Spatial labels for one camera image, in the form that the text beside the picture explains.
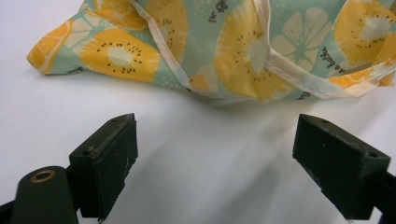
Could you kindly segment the fruit print fabric bag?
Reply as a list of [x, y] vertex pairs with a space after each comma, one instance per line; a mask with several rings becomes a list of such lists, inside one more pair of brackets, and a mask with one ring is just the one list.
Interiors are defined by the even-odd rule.
[[84, 0], [27, 59], [216, 98], [361, 96], [396, 76], [396, 0]]

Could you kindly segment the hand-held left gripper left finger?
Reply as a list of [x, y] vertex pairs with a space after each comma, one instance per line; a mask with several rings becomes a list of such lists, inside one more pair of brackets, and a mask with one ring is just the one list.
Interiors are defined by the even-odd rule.
[[83, 217], [108, 217], [137, 157], [134, 113], [110, 119], [69, 155]]

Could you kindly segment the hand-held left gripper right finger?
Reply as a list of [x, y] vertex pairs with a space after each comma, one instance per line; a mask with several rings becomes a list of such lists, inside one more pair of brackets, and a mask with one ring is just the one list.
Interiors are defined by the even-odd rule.
[[326, 119], [299, 116], [292, 157], [349, 220], [391, 219], [391, 157]]

